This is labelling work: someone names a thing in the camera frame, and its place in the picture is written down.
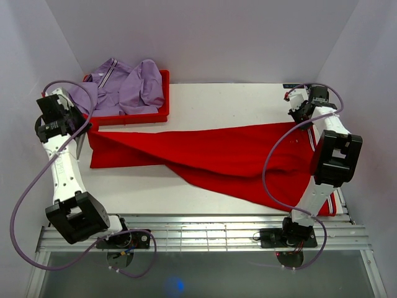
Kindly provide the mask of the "red trousers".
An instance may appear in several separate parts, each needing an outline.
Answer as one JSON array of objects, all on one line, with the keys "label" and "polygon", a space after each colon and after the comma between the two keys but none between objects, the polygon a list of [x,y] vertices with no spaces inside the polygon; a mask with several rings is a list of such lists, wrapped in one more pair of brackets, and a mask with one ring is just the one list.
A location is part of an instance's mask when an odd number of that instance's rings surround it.
[{"label": "red trousers", "polygon": [[308,132],[291,122],[198,131],[89,132],[92,168],[164,165],[188,183],[290,211],[310,180]]}]

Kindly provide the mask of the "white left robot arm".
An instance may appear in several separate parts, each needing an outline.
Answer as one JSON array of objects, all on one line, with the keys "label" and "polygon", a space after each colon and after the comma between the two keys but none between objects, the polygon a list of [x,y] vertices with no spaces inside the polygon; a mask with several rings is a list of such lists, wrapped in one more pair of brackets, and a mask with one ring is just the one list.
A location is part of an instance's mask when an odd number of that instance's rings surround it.
[{"label": "white left robot arm", "polygon": [[54,195],[52,205],[45,210],[47,219],[70,244],[107,232],[116,247],[125,248],[132,234],[124,219],[107,213],[86,190],[79,170],[79,154],[91,126],[63,88],[37,99],[37,104],[42,114],[35,123],[35,132],[53,160],[50,169]]}]

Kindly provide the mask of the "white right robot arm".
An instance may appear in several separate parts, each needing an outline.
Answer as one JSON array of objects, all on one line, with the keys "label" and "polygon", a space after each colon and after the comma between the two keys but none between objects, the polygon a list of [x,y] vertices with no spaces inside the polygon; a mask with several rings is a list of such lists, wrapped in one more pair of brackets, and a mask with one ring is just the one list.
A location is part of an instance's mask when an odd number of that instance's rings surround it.
[{"label": "white right robot arm", "polygon": [[294,89],[285,100],[290,103],[289,115],[308,132],[313,150],[308,186],[280,231],[282,243],[295,246],[315,240],[314,217],[321,211],[335,215],[334,193],[352,179],[363,139],[344,127],[327,87],[311,85],[307,96]]}]

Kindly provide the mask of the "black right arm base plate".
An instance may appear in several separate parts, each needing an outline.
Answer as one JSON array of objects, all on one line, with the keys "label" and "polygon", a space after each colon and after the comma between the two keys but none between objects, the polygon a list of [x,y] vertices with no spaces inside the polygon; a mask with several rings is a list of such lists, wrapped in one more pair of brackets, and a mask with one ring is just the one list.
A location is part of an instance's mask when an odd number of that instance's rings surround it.
[{"label": "black right arm base plate", "polygon": [[311,232],[309,239],[293,238],[282,233],[281,228],[262,228],[259,230],[261,248],[296,248],[303,244],[303,248],[316,248],[318,242]]}]

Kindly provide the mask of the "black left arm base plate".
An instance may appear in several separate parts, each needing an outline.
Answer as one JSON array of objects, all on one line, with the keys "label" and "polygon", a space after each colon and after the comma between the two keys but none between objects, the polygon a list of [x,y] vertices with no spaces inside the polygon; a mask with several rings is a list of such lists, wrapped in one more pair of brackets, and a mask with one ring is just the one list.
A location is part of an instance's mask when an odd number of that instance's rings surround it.
[{"label": "black left arm base plate", "polygon": [[108,240],[101,240],[96,244],[96,248],[103,250],[148,249],[150,247],[150,241],[150,236],[147,233],[133,231],[123,235],[109,237]]}]

